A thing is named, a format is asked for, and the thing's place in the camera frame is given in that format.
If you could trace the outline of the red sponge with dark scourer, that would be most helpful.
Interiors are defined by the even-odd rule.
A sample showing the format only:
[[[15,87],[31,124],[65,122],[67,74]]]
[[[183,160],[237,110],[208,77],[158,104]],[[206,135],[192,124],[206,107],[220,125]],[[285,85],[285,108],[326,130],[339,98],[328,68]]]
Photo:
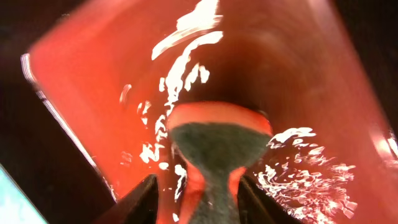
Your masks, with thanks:
[[[231,103],[178,105],[167,118],[174,147],[187,163],[181,223],[239,223],[238,185],[266,151],[267,118]]]

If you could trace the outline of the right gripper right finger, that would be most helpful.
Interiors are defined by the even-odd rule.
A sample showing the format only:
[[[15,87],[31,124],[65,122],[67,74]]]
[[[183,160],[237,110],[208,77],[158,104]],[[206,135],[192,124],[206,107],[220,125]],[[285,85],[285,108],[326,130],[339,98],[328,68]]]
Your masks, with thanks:
[[[238,188],[240,224],[302,224],[244,175]]]

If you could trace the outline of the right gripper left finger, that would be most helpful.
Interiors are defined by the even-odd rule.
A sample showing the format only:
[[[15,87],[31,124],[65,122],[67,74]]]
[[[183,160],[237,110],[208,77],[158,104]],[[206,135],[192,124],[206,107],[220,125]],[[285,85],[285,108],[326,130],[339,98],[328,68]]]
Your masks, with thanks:
[[[158,205],[157,176],[150,174],[93,224],[156,224]]]

